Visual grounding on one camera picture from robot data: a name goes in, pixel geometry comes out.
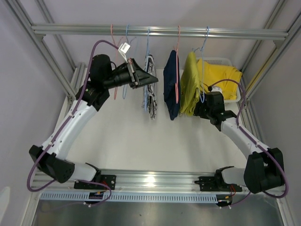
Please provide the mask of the blue hanger of print trousers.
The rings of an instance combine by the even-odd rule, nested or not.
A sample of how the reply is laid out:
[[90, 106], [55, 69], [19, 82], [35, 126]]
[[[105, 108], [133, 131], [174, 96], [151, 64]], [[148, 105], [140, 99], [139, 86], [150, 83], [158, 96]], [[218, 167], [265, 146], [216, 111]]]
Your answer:
[[[148, 62], [149, 62], [149, 55], [150, 55], [149, 35], [150, 35], [150, 28], [148, 28], [148, 32], [147, 32], [146, 56], [145, 56], [145, 66], [144, 66], [145, 72], [148, 72]], [[150, 88], [151, 88], [150, 84], [148, 84], [144, 87], [143, 100], [144, 100], [144, 110], [145, 110], [145, 112], [148, 111], [148, 101], [149, 101], [149, 90], [150, 90]]]

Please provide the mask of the black white print trousers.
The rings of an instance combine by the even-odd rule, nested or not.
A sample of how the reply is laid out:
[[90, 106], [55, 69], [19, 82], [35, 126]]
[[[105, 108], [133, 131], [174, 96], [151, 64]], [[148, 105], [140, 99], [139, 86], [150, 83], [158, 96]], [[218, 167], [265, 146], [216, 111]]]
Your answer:
[[[155, 61], [151, 54], [148, 54], [146, 56], [144, 69], [147, 73], [157, 78]], [[156, 119], [158, 109], [156, 83], [149, 84], [143, 87], [142, 108], [149, 113], [151, 120]]]

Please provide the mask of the yellow trousers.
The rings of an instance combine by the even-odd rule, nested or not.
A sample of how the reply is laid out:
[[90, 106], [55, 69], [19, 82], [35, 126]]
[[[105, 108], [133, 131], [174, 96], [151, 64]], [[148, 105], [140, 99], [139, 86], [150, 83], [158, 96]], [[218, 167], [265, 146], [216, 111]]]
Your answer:
[[[202, 61], [201, 58], [197, 61], [197, 67], [200, 75], [201, 85], [204, 86], [205, 93], [209, 92], [209, 86], [220, 80], [230, 79], [240, 82], [242, 77], [241, 71], [233, 66], [210, 64], [206, 61]], [[236, 83], [231, 81], [222, 81], [217, 83], [216, 86], [221, 88], [224, 100], [230, 102], [237, 100], [238, 85]]]

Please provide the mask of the blue hanger of yellow trousers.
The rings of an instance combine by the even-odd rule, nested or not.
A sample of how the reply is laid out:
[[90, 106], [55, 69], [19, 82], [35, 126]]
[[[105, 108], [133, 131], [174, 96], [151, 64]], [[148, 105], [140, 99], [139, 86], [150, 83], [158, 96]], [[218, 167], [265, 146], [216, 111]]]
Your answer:
[[[127, 40], [127, 43], [129, 45], [131, 45], [131, 43], [136, 39], [136, 36], [134, 36], [131, 40], [129, 40], [129, 38], [128, 38], [128, 29], [129, 29], [129, 24], [127, 24], [127, 26], [126, 26], [126, 40]], [[123, 86], [123, 92], [122, 92], [122, 98], [124, 100], [126, 99], [126, 95], [127, 95], [127, 85], [124, 85]]]

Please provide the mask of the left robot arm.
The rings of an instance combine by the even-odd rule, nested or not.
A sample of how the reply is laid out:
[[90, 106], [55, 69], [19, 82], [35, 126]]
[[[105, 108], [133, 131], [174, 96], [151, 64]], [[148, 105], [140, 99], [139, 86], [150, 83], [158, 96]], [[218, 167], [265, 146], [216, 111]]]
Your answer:
[[67, 160], [74, 140], [109, 98], [110, 89], [123, 85], [137, 89], [158, 82], [157, 77], [143, 70], [133, 58], [115, 69], [111, 64], [110, 57], [105, 54], [90, 60], [88, 79], [76, 94], [59, 128], [42, 145], [33, 145], [29, 150], [35, 167], [59, 183], [84, 180], [92, 189], [100, 186], [99, 169], [88, 163]]

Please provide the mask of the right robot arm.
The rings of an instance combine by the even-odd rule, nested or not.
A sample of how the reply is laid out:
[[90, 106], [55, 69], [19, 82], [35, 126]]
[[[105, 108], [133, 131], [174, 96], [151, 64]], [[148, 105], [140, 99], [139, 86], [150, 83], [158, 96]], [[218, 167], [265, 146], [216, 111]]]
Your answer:
[[216, 170], [214, 186], [217, 189], [226, 190], [230, 185], [238, 185], [257, 194], [287, 185], [282, 152], [268, 147], [241, 125], [238, 115], [225, 108], [220, 92], [209, 92], [204, 102], [196, 104], [193, 114], [209, 120], [246, 158], [244, 168], [229, 166]]

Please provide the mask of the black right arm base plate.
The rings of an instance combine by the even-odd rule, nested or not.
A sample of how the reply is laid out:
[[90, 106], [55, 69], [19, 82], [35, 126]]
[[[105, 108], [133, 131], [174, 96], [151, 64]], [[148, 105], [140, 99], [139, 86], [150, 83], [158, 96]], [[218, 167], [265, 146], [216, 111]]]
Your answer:
[[194, 181], [199, 186], [202, 192], [242, 192], [242, 187], [236, 184], [227, 184], [215, 176], [200, 176]]

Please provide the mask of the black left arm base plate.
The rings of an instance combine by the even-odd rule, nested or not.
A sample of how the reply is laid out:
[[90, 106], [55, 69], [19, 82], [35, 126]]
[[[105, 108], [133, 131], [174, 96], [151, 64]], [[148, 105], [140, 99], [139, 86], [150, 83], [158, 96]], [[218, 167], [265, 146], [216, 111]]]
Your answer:
[[111, 190], [114, 190], [116, 185], [116, 178], [116, 175], [99, 175], [94, 178], [92, 182], [75, 182], [73, 188], [82, 190], [106, 190], [107, 187], [109, 187]]

